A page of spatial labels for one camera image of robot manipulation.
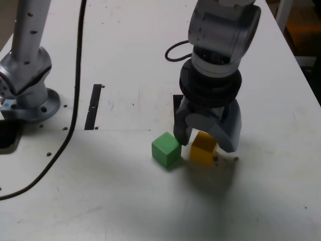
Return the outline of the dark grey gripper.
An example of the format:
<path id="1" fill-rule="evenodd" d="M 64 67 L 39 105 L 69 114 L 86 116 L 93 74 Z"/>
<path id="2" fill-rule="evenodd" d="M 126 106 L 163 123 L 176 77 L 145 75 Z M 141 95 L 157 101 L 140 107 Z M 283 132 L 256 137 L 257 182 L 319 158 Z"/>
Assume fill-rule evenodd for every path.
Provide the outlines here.
<path id="1" fill-rule="evenodd" d="M 212 136 L 225 152 L 235 152 L 241 127 L 241 111 L 235 99 L 210 107 L 183 97 L 174 115 L 174 136 L 182 146 L 188 144 L 194 128 Z"/>

